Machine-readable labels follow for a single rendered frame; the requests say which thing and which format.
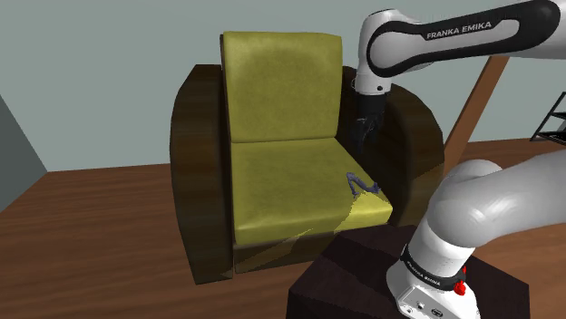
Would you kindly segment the small blue curved object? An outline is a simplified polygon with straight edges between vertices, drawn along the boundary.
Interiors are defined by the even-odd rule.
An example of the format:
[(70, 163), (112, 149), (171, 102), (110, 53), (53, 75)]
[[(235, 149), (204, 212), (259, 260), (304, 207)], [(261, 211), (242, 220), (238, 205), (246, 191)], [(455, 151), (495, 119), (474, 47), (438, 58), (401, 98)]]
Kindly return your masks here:
[(374, 194), (378, 194), (381, 190), (381, 188), (378, 186), (376, 182), (372, 186), (368, 186), (361, 178), (359, 178), (353, 172), (348, 172), (346, 174), (346, 178), (347, 178), (348, 186), (350, 187), (351, 193), (354, 198), (360, 194), (360, 192), (358, 191), (359, 189)]

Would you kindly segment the black shelf rack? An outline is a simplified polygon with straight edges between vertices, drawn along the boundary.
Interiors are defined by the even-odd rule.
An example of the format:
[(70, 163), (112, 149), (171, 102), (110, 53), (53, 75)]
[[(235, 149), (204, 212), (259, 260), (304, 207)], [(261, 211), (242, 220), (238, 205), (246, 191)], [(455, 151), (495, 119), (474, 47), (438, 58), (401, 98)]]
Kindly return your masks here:
[(566, 146), (566, 109), (559, 109), (565, 98), (566, 92), (562, 92), (530, 137), (531, 142), (548, 140)]

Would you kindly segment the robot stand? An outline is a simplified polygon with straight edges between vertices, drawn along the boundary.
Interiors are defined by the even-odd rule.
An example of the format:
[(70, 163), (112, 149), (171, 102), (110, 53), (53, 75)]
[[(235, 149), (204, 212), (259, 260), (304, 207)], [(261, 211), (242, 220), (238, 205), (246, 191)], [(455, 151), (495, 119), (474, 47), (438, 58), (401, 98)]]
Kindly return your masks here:
[[(288, 289), (286, 319), (408, 319), (396, 308), (385, 272), (414, 232), (383, 225), (339, 233)], [(526, 283), (475, 256), (466, 266), (481, 319), (531, 319)]]

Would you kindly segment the brown wooden beam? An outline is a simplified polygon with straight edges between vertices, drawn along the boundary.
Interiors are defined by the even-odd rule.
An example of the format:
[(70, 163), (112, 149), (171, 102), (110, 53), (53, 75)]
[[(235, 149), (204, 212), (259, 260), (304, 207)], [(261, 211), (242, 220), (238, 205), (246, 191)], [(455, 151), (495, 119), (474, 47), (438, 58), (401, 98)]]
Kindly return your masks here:
[(504, 56), (490, 56), (487, 59), (444, 144), (445, 175), (459, 163), (509, 60)]

